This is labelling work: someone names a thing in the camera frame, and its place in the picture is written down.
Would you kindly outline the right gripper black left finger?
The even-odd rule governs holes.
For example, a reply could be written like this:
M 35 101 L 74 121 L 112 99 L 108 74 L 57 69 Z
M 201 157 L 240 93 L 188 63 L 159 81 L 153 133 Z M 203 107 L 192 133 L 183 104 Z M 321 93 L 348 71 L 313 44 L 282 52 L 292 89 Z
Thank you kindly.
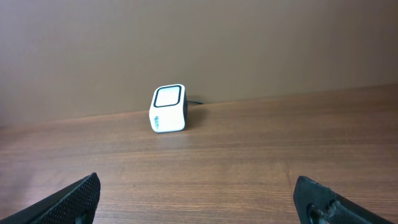
M 1 224 L 92 224 L 101 183 L 92 173 L 45 199 L 1 220 Z

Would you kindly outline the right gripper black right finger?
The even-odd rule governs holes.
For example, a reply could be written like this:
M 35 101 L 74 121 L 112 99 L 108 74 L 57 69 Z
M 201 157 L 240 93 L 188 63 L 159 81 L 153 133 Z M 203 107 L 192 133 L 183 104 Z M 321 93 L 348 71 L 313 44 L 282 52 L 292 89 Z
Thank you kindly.
M 392 224 L 306 176 L 298 177 L 293 199 L 301 224 Z

